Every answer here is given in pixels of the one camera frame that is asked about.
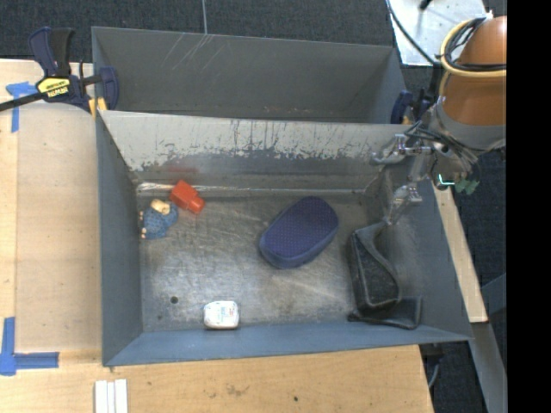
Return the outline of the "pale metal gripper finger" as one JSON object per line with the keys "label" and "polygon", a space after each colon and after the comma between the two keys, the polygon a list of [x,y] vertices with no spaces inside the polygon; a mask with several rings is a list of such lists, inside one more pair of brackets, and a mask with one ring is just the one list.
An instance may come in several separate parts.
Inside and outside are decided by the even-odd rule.
{"label": "pale metal gripper finger", "polygon": [[389,201],[383,221],[386,225],[394,225],[405,210],[410,206],[418,206],[423,197],[418,190],[417,183],[407,183],[397,188]]}
{"label": "pale metal gripper finger", "polygon": [[378,151],[371,154],[373,165],[393,165],[407,157],[424,157],[431,154],[431,147],[421,139],[413,138],[405,133],[396,133],[394,137]]}

